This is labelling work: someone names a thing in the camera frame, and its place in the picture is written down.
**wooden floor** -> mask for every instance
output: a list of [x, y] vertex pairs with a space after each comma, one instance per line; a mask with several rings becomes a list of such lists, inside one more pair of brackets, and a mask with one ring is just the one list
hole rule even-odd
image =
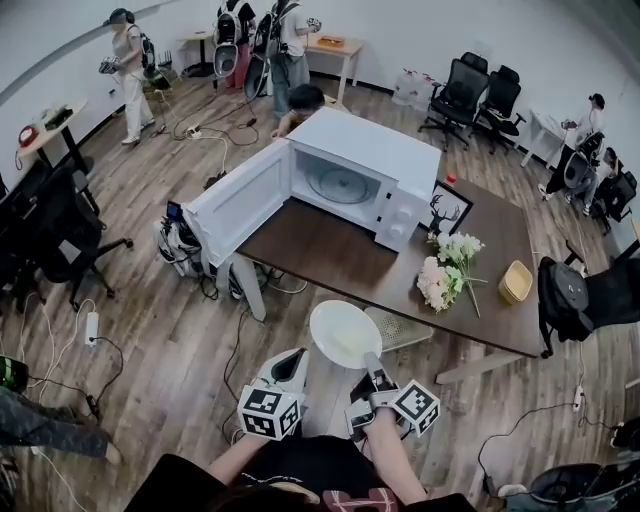
[[[336, 94], [337, 82], [320, 84], [327, 94]], [[225, 94], [214, 98], [208, 81], [194, 79], [184, 82], [172, 103], [179, 117], [202, 107], [181, 126], [185, 127], [215, 119], [242, 99], [240, 95]], [[421, 116], [409, 108], [395, 106], [380, 92], [348, 88], [345, 104], [356, 115], [436, 146], [441, 144], [438, 132], [416, 132]], [[233, 169], [269, 143], [274, 124], [270, 107], [267, 99], [253, 104], [260, 138], [253, 145], [230, 144], [227, 169]], [[214, 126], [231, 131], [236, 142], [246, 144], [255, 134], [234, 126], [249, 118], [249, 109], [243, 108]], [[168, 121], [173, 127], [174, 119], [169, 116]], [[106, 298], [104, 290], [92, 280], [83, 284], [79, 297], [96, 302], [100, 334], [124, 351], [124, 373], [105, 394], [102, 407], [103, 427], [113, 436], [125, 463], [113, 467], [103, 460], [46, 450], [88, 511], [123, 510], [163, 453], [176, 453], [207, 467], [225, 449], [220, 426], [234, 404], [222, 385], [222, 371], [245, 308], [244, 303], [226, 297], [215, 302], [204, 298], [197, 282], [179, 278], [160, 259], [151, 238], [151, 224], [160, 219], [168, 199], [193, 199], [202, 192], [206, 178], [220, 171], [223, 143], [174, 141], [167, 135], [150, 139], [146, 132], [142, 144], [131, 150], [119, 144], [124, 136], [124, 119], [114, 119], [82, 147], [82, 152], [96, 159], [90, 187], [109, 226], [106, 241], [131, 237], [135, 250], [123, 248], [100, 261], [99, 266], [118, 290], [115, 300]], [[549, 172], [534, 161], [522, 169], [521, 158], [515, 151], [505, 155], [500, 150], [490, 156], [488, 144], [478, 137], [472, 140], [468, 151], [452, 142], [449, 152], [443, 155], [441, 171], [455, 172], [524, 208], [531, 250], [538, 253], [536, 261], [542, 255], [563, 258], [564, 238], [568, 237], [578, 247], [584, 246], [592, 273], [605, 269], [607, 260], [599, 227], [585, 219], [578, 206], [567, 206], [560, 197], [542, 203], [536, 185], [546, 182]], [[299, 282], [285, 277], [281, 285], [293, 289]], [[75, 315], [67, 302], [68, 288], [46, 282], [43, 288], [59, 353], [73, 334]], [[342, 404], [352, 384], [360, 378], [358, 372], [330, 364], [312, 347], [309, 314], [317, 303], [332, 296], [314, 286], [299, 295], [267, 289], [267, 320], [260, 325], [251, 317], [246, 319], [239, 363], [231, 379], [237, 392], [266, 358], [287, 348], [310, 347], [307, 435], [345, 435]], [[15, 313], [7, 299], [1, 307], [4, 350], [15, 356], [22, 316]], [[80, 333], [84, 332], [89, 309], [85, 305], [80, 314]], [[44, 375], [51, 360], [51, 342], [34, 299], [26, 314], [23, 339], [31, 373]], [[640, 377], [637, 326], [602, 329], [583, 348], [590, 419], [615, 424], [640, 414], [640, 393], [627, 392], [625, 397], [624, 392], [626, 381]], [[442, 416], [430, 433], [419, 441], [405, 441], [411, 462], [432, 496], [461, 492], [481, 510], [493, 506], [481, 491], [483, 474], [477, 461], [480, 445], [488, 435], [510, 430], [529, 409], [572, 400], [581, 369], [578, 344], [556, 345], [556, 349], [557, 354], [550, 360], [522, 360], [446, 386], [434, 384], [438, 372], [481, 357], [487, 349], [439, 332], [428, 342], [383, 357], [383, 363], [401, 384], [415, 377], [442, 399]], [[103, 343], [96, 349], [88, 348], [81, 334], [65, 353], [53, 378], [96, 394], [117, 366], [118, 355], [112, 347]], [[37, 399], [37, 392], [30, 390], [29, 396]], [[49, 386], [44, 393], [45, 405], [67, 403], [83, 406], [73, 391]], [[491, 441], [483, 462], [496, 484], [527, 485], [549, 467], [615, 456], [608, 448], [604, 429], [579, 429], [577, 421], [569, 407], [540, 412], [527, 418], [512, 436]], [[67, 489], [49, 464], [27, 449], [16, 451], [22, 471], [24, 510], [74, 510]]]

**picture frame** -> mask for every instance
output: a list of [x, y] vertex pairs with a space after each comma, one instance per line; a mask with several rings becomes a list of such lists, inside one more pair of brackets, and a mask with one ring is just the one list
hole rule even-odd
[[473, 208], [473, 202], [449, 185], [436, 180], [429, 210], [420, 221], [430, 232], [455, 233]]

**white bowl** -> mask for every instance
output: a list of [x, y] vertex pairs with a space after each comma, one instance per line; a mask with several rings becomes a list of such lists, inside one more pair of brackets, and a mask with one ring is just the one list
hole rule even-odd
[[328, 300], [318, 304], [309, 320], [311, 337], [322, 353], [345, 368], [365, 368], [364, 355], [382, 353], [382, 338], [373, 320], [353, 304]]

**deer picture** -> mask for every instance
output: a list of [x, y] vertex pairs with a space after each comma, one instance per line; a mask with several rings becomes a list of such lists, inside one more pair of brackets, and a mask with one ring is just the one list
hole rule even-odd
[[436, 206], [440, 202], [440, 199], [442, 199], [442, 194], [435, 194], [431, 198], [431, 202], [429, 203], [429, 206], [431, 206], [431, 214], [433, 215], [433, 219], [431, 220], [431, 224], [429, 224], [429, 231], [431, 231], [435, 235], [439, 235], [440, 234], [440, 223], [443, 220], [450, 220], [451, 222], [455, 222], [460, 218], [460, 206], [459, 205], [456, 205], [456, 207], [455, 207], [455, 209], [453, 211], [453, 214], [451, 216], [448, 216], [447, 212], [444, 212], [444, 214], [441, 214], [440, 210], [438, 210], [436, 208]]

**white microwave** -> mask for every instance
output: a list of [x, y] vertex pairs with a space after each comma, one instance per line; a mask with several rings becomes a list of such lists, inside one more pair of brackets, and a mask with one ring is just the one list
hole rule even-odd
[[440, 150], [325, 107], [183, 205], [214, 266], [290, 197], [375, 232], [402, 250], [429, 209]]

